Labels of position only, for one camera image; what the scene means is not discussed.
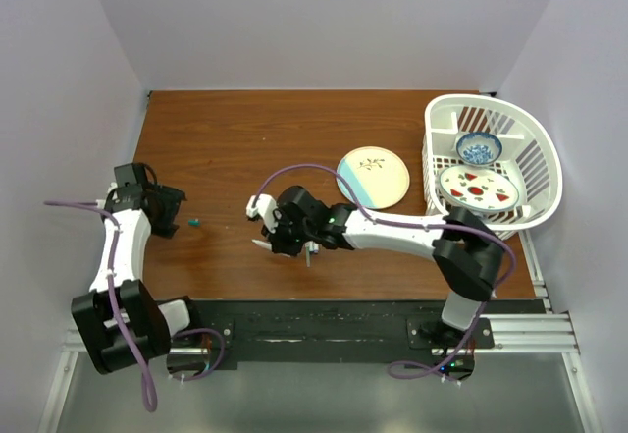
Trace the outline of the white marker green tip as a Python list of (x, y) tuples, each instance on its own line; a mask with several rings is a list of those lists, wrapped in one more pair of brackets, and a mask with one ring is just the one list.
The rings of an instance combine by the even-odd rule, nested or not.
[(269, 251), (271, 251), (271, 250), (272, 250), (272, 246), (271, 246), (271, 244), (270, 244), (270, 243), (268, 243), (268, 242), (265, 242), (265, 241), (260, 241), (260, 240), (256, 240), (256, 239), (252, 239), (251, 241), (252, 241), (254, 244), (256, 244), (257, 246), (261, 247), (261, 248), (267, 249), (267, 250), (269, 250)]

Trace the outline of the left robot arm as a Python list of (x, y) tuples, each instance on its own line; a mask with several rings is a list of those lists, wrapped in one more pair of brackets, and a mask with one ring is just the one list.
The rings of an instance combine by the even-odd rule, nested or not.
[(145, 163), (120, 165), (114, 175), (104, 203), (96, 206), (105, 228), (96, 277), (88, 292), (71, 303), (83, 344), (101, 374), (137, 363), (124, 331), (146, 361), (167, 354), (172, 339), (192, 347), (203, 335), (190, 297), (158, 302), (142, 282), (148, 239), (174, 236), (185, 193), (160, 184)]

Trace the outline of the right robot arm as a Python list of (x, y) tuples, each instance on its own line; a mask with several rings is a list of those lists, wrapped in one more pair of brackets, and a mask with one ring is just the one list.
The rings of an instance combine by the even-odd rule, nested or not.
[(350, 203), (325, 205), (301, 186), (278, 198), (251, 196), (251, 221), (263, 222), (256, 244), (275, 254), (298, 256), (307, 244), (329, 250), (380, 249), (434, 261), (449, 286), (440, 341), (460, 347), (490, 300), (506, 245), (470, 211), (455, 207), (446, 215), (405, 216), (368, 213)]

